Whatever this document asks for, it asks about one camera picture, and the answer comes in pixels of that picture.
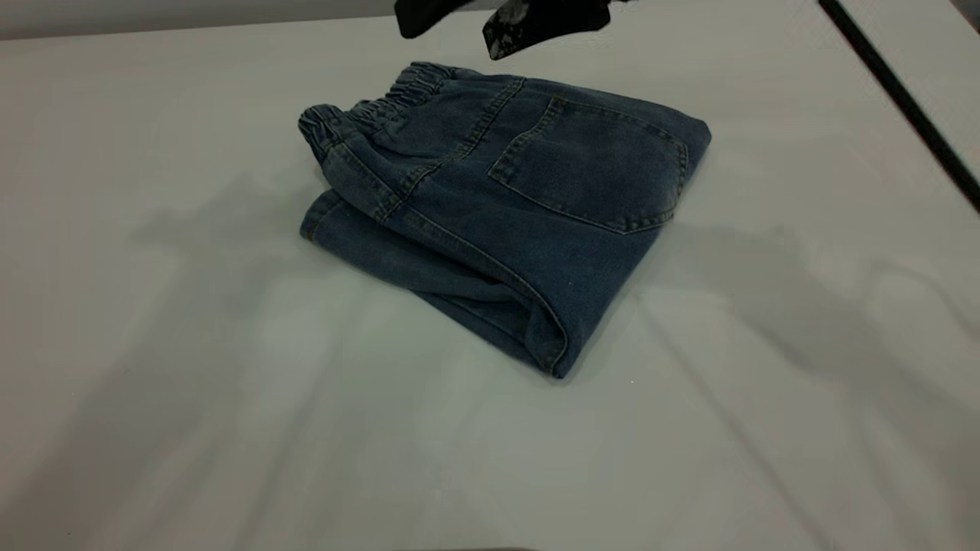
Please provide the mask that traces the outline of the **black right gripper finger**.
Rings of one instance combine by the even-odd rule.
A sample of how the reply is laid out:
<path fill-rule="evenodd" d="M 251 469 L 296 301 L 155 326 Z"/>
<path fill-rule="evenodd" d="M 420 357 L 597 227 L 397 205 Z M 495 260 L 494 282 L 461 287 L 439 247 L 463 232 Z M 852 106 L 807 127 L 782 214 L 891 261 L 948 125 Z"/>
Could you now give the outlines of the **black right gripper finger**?
<path fill-rule="evenodd" d="M 466 0 L 396 0 L 394 13 L 403 38 L 414 39 L 435 24 L 472 1 Z"/>
<path fill-rule="evenodd" d="M 507 1 L 484 24 L 493 60 L 554 38 L 599 31 L 610 22 L 609 1 Z"/>

